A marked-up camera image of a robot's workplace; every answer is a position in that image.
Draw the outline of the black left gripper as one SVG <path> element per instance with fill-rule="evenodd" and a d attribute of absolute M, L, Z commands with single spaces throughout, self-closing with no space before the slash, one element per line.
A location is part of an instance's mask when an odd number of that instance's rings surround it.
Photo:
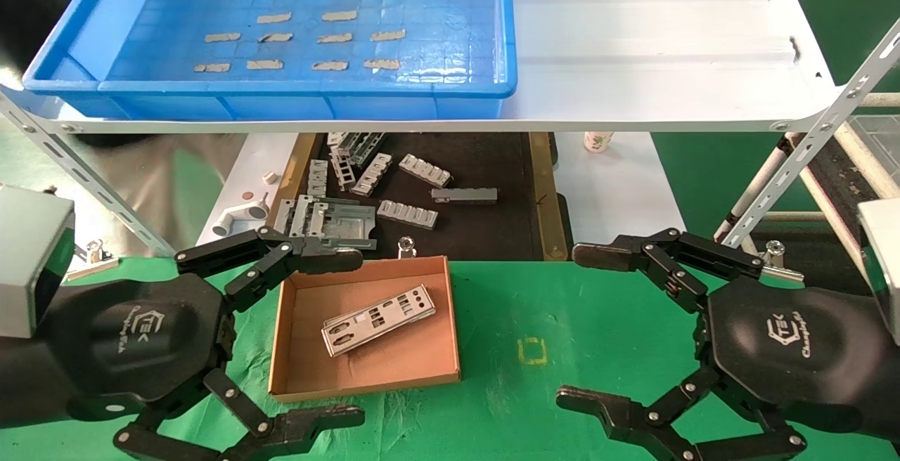
<path fill-rule="evenodd" d="M 308 453 L 325 430 L 364 423 L 364 411 L 350 405 L 269 417 L 222 369 L 236 337 L 231 311 L 244 313 L 295 273 L 357 270 L 360 250 L 263 226 L 178 251 L 174 261 L 181 275 L 167 281 L 63 286 L 32 337 L 3 337 L 2 426 L 138 414 L 115 435 L 115 447 L 134 459 L 270 460 Z M 225 298 L 202 279 L 241 266 Z M 233 446 L 160 434 L 209 395 L 245 428 Z"/>

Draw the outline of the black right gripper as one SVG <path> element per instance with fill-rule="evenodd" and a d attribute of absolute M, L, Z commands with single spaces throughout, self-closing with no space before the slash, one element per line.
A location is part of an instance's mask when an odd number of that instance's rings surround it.
<path fill-rule="evenodd" d="M 714 364 L 739 403 L 769 406 L 788 422 L 835 434 L 898 441 L 898 346 L 875 299 L 819 287 L 708 288 L 689 269 L 726 281 L 757 279 L 763 262 L 740 249 L 677 228 L 607 245 L 580 242 L 582 268 L 640 272 L 686 313 L 707 309 Z M 806 439 L 776 412 L 753 410 L 761 433 L 691 443 L 673 424 L 722 380 L 700 366 L 649 406 L 623 395 L 563 385 L 558 407 L 596 417 L 611 441 L 644 448 L 656 460 L 791 460 Z"/>

